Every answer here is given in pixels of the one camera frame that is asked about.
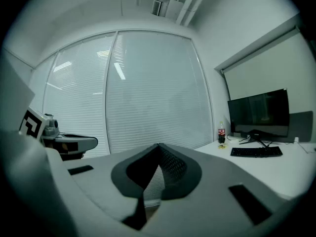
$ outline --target desk surface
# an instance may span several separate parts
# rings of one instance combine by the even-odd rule
[[[270,187],[280,197],[291,199],[306,192],[315,176],[316,153],[307,154],[297,144],[273,142],[283,155],[271,158],[245,158],[231,156],[232,148],[259,148],[258,142],[239,145],[237,138],[226,139],[228,147],[218,148],[218,141],[196,149],[196,151],[227,159]]]

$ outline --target coca-cola bottle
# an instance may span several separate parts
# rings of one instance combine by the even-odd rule
[[[223,125],[223,122],[219,122],[219,128],[218,128],[218,142],[224,143],[225,142],[225,128]]]

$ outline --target keyboard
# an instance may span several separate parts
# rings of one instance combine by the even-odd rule
[[[279,147],[270,148],[233,148],[231,156],[239,157],[276,157],[281,156]]]

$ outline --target monitor screen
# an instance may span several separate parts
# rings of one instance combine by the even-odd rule
[[[289,126],[287,90],[228,101],[231,131],[262,138],[286,137]]]

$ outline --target monitor stand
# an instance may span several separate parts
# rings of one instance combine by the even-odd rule
[[[240,145],[241,144],[247,144],[247,143],[251,143],[251,142],[254,142],[254,141],[257,141],[259,144],[263,145],[265,148],[267,148],[268,146],[266,144],[264,144],[260,138],[258,136],[250,136],[250,139],[246,142],[243,142],[243,143],[239,143]]]

